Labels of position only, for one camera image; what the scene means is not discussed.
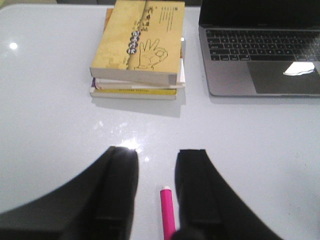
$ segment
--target white table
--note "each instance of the white table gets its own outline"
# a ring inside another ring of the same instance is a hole
[[[209,96],[198,7],[185,13],[186,89],[177,100],[92,99],[89,66],[106,8],[0,10],[0,212],[64,184],[109,146],[127,146],[139,156],[131,239],[161,240],[159,191],[174,189],[177,154],[206,149],[277,234],[319,240],[320,99]]]

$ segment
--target silver laptop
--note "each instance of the silver laptop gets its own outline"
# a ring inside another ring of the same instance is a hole
[[[319,0],[202,0],[199,38],[214,96],[320,96]]]

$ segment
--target pink marker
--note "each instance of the pink marker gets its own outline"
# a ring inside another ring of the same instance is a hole
[[[176,231],[174,205],[172,202],[172,191],[170,187],[165,186],[160,191],[161,212],[164,240],[170,240]]]

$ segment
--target hand illustration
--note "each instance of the hand illustration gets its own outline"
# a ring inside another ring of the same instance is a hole
[[[153,44],[148,39],[144,45],[140,43],[140,63],[138,69],[153,69],[154,65],[162,62],[168,57],[168,52],[162,47],[158,47],[159,39],[157,38]]]

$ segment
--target stack of books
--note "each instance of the stack of books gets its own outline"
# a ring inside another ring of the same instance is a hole
[[[183,1],[117,0],[90,67],[92,97],[174,100],[185,87]]]

